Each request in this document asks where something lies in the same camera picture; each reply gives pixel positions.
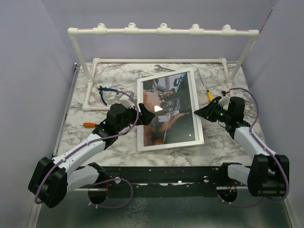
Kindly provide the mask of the white picture frame with photo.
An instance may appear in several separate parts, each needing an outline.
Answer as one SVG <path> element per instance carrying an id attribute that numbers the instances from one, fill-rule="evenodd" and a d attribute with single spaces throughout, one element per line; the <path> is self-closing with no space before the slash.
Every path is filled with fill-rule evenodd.
<path id="1" fill-rule="evenodd" d="M 139 152 L 204 144 L 195 75 L 192 68 L 159 73 L 137 81 L 137 101 L 154 113 L 137 130 Z"/>

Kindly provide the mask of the yellow black handled screwdriver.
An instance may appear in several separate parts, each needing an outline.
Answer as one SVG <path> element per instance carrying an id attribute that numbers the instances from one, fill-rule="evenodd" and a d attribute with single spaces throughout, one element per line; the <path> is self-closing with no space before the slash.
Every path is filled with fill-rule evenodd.
<path id="1" fill-rule="evenodd" d="M 211 103 L 212 100 L 213 100 L 213 95 L 212 95 L 212 93 L 210 92 L 210 90 L 208 89 L 207 86 L 205 86 L 205 88 L 207 90 L 207 96 L 208 96 L 209 102 Z"/>

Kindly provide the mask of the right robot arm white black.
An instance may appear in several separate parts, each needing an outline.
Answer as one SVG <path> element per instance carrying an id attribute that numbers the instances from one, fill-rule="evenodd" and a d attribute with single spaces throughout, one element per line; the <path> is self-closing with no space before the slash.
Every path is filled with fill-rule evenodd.
<path id="1" fill-rule="evenodd" d="M 255 197 L 285 199 L 289 193 L 289 159 L 285 155 L 276 154 L 258 139 L 251 125 L 244 120 L 244 110 L 244 99 L 233 96 L 227 109 L 219 103 L 219 98 L 215 98 L 207 106 L 194 112 L 210 122 L 223 122 L 231 138 L 252 159 L 249 168 L 241 164 L 228 164 L 227 170 L 218 174 L 218 180 L 224 186 L 235 180 L 243 183 Z"/>

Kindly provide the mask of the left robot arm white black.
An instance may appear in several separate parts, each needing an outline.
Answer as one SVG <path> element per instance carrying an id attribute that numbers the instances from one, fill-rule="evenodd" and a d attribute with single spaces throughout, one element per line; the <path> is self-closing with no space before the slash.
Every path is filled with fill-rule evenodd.
<path id="1" fill-rule="evenodd" d="M 34 202 L 53 208 L 74 189 L 89 184 L 101 187 L 105 181 L 101 167 L 96 164 L 80 166 L 106 150 L 119 136 L 127 134 L 135 126 L 148 125 L 154 117 L 155 113 L 143 103 L 133 108 L 112 105 L 106 118 L 78 146 L 61 156 L 53 159 L 43 157 L 38 161 L 28 184 L 28 190 L 35 195 Z"/>

